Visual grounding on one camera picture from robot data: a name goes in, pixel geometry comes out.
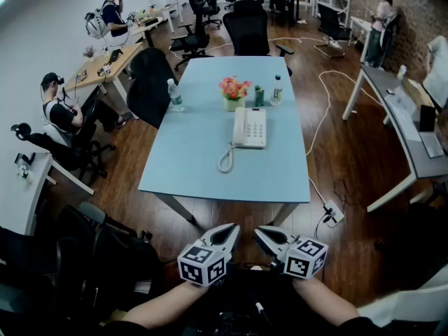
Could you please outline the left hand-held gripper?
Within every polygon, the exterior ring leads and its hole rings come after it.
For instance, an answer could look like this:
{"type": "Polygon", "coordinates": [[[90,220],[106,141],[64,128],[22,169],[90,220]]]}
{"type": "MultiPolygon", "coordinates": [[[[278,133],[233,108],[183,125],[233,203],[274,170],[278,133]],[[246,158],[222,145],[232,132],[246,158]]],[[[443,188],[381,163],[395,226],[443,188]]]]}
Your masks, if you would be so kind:
{"type": "Polygon", "coordinates": [[[210,286],[222,279],[240,236],[238,224],[227,223],[206,231],[188,244],[177,258],[180,277],[198,286],[210,286]]]}

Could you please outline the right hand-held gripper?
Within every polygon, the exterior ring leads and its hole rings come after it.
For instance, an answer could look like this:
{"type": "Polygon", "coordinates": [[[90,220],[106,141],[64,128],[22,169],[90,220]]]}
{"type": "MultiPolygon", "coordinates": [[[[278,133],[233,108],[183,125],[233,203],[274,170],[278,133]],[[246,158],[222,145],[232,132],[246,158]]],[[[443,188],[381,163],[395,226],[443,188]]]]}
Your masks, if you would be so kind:
{"type": "Polygon", "coordinates": [[[312,278],[325,264],[328,245],[309,237],[297,237],[282,227],[263,225],[255,230],[261,249],[284,263],[283,273],[299,279],[312,278]],[[286,244],[291,244],[286,253],[286,244]]]}

